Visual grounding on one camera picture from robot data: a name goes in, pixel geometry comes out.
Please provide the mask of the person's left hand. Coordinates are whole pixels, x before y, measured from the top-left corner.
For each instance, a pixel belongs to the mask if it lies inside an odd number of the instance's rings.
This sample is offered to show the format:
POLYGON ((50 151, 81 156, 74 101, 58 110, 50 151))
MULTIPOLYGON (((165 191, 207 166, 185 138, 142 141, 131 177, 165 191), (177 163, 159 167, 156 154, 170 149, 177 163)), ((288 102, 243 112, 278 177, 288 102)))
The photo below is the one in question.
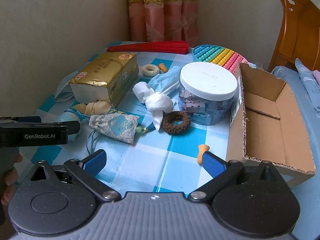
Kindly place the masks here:
POLYGON ((16 186, 15 183, 18 180, 18 172, 15 167, 13 167, 4 177, 6 188, 3 191, 3 194, 1 196, 1 203, 4 206, 7 206, 14 193, 16 192, 16 186))

